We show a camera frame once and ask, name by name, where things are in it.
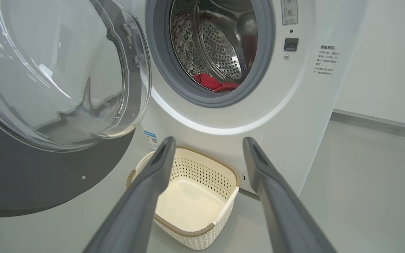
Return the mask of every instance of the basket rim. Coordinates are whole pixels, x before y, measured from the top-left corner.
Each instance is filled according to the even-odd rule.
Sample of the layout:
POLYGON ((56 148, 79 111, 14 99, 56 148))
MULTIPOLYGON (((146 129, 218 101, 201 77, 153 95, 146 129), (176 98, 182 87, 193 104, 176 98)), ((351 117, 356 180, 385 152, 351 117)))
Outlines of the basket rim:
MULTIPOLYGON (((236 179, 236 181, 237 181, 236 187, 237 187, 238 189, 240 189, 240 176, 239 176, 238 172, 237 172, 234 168, 232 168, 230 165, 226 164, 225 162, 223 162, 223 161, 221 161, 221 160, 219 160, 219 159, 217 159, 217 158, 215 158, 215 157, 213 157, 213 156, 211 156, 211 155, 209 155, 209 154, 206 154, 206 153, 204 153, 204 152, 201 152, 201 151, 199 151, 199 150, 196 150, 196 149, 193 149, 193 148, 190 148, 190 147, 177 146, 176 149, 185 149, 185 150, 194 152, 194 153, 196 153, 196 154, 199 154, 199 155, 204 156, 204 157, 206 157, 206 158, 208 158, 208 159, 210 159, 210 160, 213 160, 214 162, 217 162, 217 163, 221 164, 222 166, 224 166, 225 168, 229 169, 229 170, 234 174, 235 179, 236 179)), ((130 184, 131 184, 131 182, 132 182, 132 179, 134 178, 134 175, 135 175, 136 172, 137 172, 137 169, 139 169, 139 168, 141 167, 141 165, 144 163, 145 158, 146 158, 148 155, 152 155, 153 153, 154 153, 154 152, 150 152, 149 154, 145 155, 145 157, 143 157, 143 159, 139 162, 139 164, 137 165, 137 167, 136 167, 135 169, 133 169, 133 170, 129 173, 129 176, 127 177, 127 180, 126 180, 126 187, 127 187, 127 188, 130 186, 130 184)), ((215 224, 213 224, 213 222, 212 222, 212 223, 210 223, 208 226, 206 226, 205 228, 203 228, 203 229, 201 229, 201 230, 194 231, 194 232, 188 232, 188 231, 184 231, 184 230, 179 229, 178 227, 174 226, 173 224, 171 224, 170 222, 168 222, 168 221, 165 220, 164 218, 162 218, 162 217, 160 217, 159 215, 157 215, 155 212, 154 212, 154 219, 155 219, 157 222, 159 222, 159 223, 161 223, 162 225, 164 225, 165 227, 167 227, 167 229, 170 229, 171 231, 175 232, 176 234, 179 234, 179 235, 184 236, 184 237, 198 237, 198 236, 207 234, 209 231, 211 231, 211 230, 215 227, 215 224)))

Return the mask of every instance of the washing machine opening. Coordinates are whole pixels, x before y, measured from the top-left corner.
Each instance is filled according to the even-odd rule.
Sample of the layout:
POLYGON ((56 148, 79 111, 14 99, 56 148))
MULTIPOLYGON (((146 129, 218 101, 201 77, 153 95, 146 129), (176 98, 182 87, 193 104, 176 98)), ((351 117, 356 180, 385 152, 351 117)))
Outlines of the washing machine opening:
POLYGON ((270 0, 149 0, 147 6, 151 55, 180 96, 223 107, 259 84, 275 40, 270 0))

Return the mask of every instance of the black square latch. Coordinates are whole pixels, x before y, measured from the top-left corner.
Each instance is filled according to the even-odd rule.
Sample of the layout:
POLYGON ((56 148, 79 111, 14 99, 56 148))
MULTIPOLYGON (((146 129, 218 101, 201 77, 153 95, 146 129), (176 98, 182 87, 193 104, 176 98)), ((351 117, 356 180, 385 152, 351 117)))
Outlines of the black square latch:
POLYGON ((296 48, 298 48, 298 40, 299 40, 298 38, 286 38, 284 50, 285 51, 296 51, 296 48))

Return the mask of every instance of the stainless steel drum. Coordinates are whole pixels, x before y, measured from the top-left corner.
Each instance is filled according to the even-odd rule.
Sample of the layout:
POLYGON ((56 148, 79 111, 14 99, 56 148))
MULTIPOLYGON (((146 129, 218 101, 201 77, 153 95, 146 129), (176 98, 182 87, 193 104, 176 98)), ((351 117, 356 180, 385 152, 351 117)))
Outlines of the stainless steel drum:
POLYGON ((175 0, 170 34, 191 78, 207 73, 240 84, 254 62, 257 23, 250 0, 175 0))

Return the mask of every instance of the laundry basket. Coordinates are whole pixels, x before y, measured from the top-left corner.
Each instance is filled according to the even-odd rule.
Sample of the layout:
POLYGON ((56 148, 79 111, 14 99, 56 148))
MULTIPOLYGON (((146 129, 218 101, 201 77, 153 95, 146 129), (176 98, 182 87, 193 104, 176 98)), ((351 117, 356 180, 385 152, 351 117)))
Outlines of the laundry basket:
MULTIPOLYGON (((130 173, 127 187, 152 155, 146 155, 130 173)), ((185 246, 205 249, 226 224, 239 186, 233 168, 194 149, 178 147, 170 183, 157 200, 154 222, 185 246)))

